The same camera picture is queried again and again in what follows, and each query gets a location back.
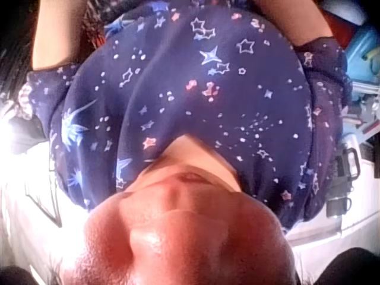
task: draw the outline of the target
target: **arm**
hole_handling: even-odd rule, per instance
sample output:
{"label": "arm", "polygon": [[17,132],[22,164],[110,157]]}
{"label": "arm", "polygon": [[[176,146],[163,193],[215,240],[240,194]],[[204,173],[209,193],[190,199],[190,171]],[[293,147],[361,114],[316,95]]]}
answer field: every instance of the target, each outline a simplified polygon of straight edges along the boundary
{"label": "arm", "polygon": [[40,0],[33,69],[67,64],[78,56],[85,11],[86,0]]}
{"label": "arm", "polygon": [[312,0],[253,0],[295,46],[333,34]]}

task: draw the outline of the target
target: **pink star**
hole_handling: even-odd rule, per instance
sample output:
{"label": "pink star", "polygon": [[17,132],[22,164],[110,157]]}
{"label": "pink star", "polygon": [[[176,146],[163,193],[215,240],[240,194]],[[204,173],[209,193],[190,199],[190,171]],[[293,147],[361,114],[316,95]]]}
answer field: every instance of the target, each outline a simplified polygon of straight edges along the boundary
{"label": "pink star", "polygon": [[156,145],[156,139],[155,138],[147,138],[142,144],[144,145],[144,149],[147,149],[149,147],[152,147]]}
{"label": "pink star", "polygon": [[179,15],[180,15],[179,13],[174,13],[174,15],[172,17],[173,22],[175,22],[176,20],[179,19]]}
{"label": "pink star", "polygon": [[283,197],[283,200],[286,201],[286,200],[291,200],[292,199],[292,195],[291,193],[289,193],[287,190],[285,190],[282,194],[281,194],[281,197]]}
{"label": "pink star", "polygon": [[197,81],[196,80],[190,80],[189,81],[189,84],[186,85],[186,90],[190,90],[191,88],[193,88],[194,86],[197,86]]}
{"label": "pink star", "polygon": [[231,19],[232,20],[236,20],[236,19],[239,19],[242,17],[242,14],[239,14],[239,13],[233,13],[233,15],[231,16]]}

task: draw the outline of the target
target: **red object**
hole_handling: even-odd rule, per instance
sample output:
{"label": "red object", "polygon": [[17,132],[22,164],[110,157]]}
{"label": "red object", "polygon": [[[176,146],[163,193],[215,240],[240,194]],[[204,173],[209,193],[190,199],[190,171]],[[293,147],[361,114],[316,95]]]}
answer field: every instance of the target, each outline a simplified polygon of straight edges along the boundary
{"label": "red object", "polygon": [[351,42],[351,39],[355,35],[359,26],[350,23],[330,12],[324,10],[321,10],[321,12],[328,22],[334,37],[337,39],[341,47],[345,49]]}

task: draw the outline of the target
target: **blue star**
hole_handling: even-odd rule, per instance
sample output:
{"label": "blue star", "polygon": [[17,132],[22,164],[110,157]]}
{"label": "blue star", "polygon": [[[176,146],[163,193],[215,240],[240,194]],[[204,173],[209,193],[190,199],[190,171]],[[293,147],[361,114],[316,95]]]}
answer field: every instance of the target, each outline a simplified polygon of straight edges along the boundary
{"label": "blue star", "polygon": [[144,107],[142,107],[142,109],[140,111],[138,111],[140,113],[140,115],[142,116],[143,114],[145,114],[146,112],[148,112],[148,107],[147,105],[145,105]]}
{"label": "blue star", "polygon": [[221,59],[219,59],[216,56],[217,49],[218,49],[218,46],[216,46],[211,52],[202,52],[202,51],[199,52],[202,56],[204,56],[202,65],[207,64],[212,61],[221,62]]}
{"label": "blue star", "polygon": [[152,8],[153,12],[169,10],[169,3],[164,1],[150,2],[148,6]]}

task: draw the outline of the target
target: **star pattern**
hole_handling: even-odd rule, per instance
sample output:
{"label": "star pattern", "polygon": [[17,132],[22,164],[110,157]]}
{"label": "star pattern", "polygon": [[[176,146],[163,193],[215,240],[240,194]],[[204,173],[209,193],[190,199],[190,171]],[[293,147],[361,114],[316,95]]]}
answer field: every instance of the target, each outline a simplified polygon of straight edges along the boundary
{"label": "star pattern", "polygon": [[211,52],[202,52],[199,53],[204,56],[204,60],[202,61],[202,65],[205,65],[209,62],[216,61],[221,62],[221,59],[217,57],[216,52],[218,50],[218,46],[216,46]]}
{"label": "star pattern", "polygon": [[217,68],[216,69],[215,68],[210,69],[208,71],[208,75],[215,75],[217,73],[224,74],[224,73],[230,71],[229,66],[230,66],[230,63],[228,63],[228,64],[217,64]]}
{"label": "star pattern", "polygon": [[161,17],[161,18],[157,18],[157,24],[154,25],[154,28],[158,28],[158,27],[162,27],[162,24],[166,21],[166,19],[164,17]]}
{"label": "star pattern", "polygon": [[281,197],[283,197],[284,201],[291,200],[292,195],[287,190],[285,190],[283,193],[281,193]]}
{"label": "star pattern", "polygon": [[153,126],[153,124],[154,124],[154,122],[152,120],[150,120],[145,125],[142,125],[141,126],[142,131],[145,131],[146,129],[150,129]]}
{"label": "star pattern", "polygon": [[255,42],[250,42],[247,39],[243,39],[240,43],[236,44],[236,47],[239,48],[239,53],[250,53],[253,54]]}
{"label": "star pattern", "polygon": [[145,141],[142,143],[144,145],[144,149],[146,150],[149,147],[153,147],[156,145],[156,139],[155,138],[146,138]]}
{"label": "star pattern", "polygon": [[203,31],[205,30],[204,23],[205,23],[205,21],[200,21],[198,18],[195,18],[195,20],[193,22],[190,22],[190,25],[192,27],[192,31],[193,32],[200,31],[201,33],[203,33]]}
{"label": "star pattern", "polygon": [[147,105],[144,105],[144,107],[142,107],[142,109],[140,111],[138,111],[138,113],[142,116],[143,114],[145,114],[146,112],[148,112],[148,107]]}

